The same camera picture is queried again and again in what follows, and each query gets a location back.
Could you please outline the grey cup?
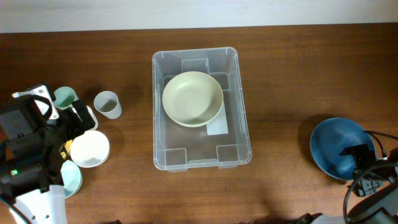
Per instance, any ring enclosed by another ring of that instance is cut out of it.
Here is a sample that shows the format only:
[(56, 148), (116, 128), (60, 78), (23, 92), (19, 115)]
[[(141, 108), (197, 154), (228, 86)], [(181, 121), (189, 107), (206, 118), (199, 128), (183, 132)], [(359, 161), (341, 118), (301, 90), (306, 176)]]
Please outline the grey cup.
[(102, 91), (94, 98), (94, 107), (109, 119), (117, 119), (122, 114), (118, 96), (112, 91)]

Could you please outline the blue large bowl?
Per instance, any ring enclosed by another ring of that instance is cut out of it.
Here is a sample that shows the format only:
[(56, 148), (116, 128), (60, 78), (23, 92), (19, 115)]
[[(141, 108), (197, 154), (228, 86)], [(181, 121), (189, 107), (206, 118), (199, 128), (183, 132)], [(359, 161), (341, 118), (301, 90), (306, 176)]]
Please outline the blue large bowl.
[(358, 123), (346, 118), (329, 118), (319, 123), (310, 138), (310, 151), (317, 166), (327, 175), (340, 180), (352, 180), (356, 168), (352, 155), (343, 156), (344, 149), (367, 144), (376, 154), (370, 135)]

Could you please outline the cream large bowl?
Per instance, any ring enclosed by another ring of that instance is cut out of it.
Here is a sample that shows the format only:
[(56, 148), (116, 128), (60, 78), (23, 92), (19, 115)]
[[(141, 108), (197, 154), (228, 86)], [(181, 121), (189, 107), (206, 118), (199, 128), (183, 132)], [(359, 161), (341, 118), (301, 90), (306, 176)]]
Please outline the cream large bowl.
[(171, 117), (169, 117), (169, 118), (172, 121), (174, 121), (175, 123), (179, 124), (179, 125), (182, 125), (182, 126), (185, 126), (185, 127), (189, 127), (189, 128), (197, 128), (197, 127), (200, 127), (200, 126), (204, 126), (204, 125), (210, 124), (211, 122), (216, 120), (218, 117), (220, 117), (220, 114), (221, 114), (222, 111), (224, 111), (224, 103), (223, 102), (221, 104), (221, 108), (220, 108), (219, 112), (217, 113), (217, 115), (215, 115), (214, 118), (211, 118), (209, 121), (206, 121), (206, 122), (200, 123), (200, 124), (184, 124), (184, 123), (181, 123), (179, 121), (176, 121), (176, 120), (172, 119)]
[(165, 113), (184, 124), (200, 124), (214, 118), (224, 100), (221, 85), (209, 74), (183, 72), (164, 87)]

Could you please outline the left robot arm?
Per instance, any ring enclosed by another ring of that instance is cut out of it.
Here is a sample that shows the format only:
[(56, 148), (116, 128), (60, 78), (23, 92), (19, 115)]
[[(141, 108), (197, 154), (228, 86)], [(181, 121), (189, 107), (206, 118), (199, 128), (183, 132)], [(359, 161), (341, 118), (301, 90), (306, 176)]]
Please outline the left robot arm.
[(81, 100), (51, 120), (41, 113), (41, 96), (15, 99), (1, 110), (1, 201), (26, 223), (66, 223), (61, 168), (67, 141), (93, 128), (95, 122)]

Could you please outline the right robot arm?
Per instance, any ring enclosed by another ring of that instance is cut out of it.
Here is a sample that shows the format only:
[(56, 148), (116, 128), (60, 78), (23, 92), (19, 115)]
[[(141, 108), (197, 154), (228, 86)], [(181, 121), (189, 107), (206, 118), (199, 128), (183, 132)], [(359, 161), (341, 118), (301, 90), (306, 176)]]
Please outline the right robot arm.
[(366, 144), (347, 147), (341, 155), (352, 155), (356, 163), (354, 181), (343, 201), (343, 215), (302, 215), (295, 223), (397, 223), (397, 149), (376, 159)]

